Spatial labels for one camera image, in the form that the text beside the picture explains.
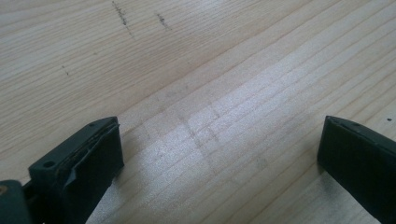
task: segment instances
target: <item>wooden surface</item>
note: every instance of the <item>wooden surface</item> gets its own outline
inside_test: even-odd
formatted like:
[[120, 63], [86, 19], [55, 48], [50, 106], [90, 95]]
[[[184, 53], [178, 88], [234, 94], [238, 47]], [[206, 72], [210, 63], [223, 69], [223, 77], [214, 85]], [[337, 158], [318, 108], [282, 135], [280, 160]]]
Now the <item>wooden surface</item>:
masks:
[[395, 48], [395, 1], [2, 0], [0, 179], [116, 115], [88, 223], [376, 223], [316, 156], [325, 115], [396, 139]]

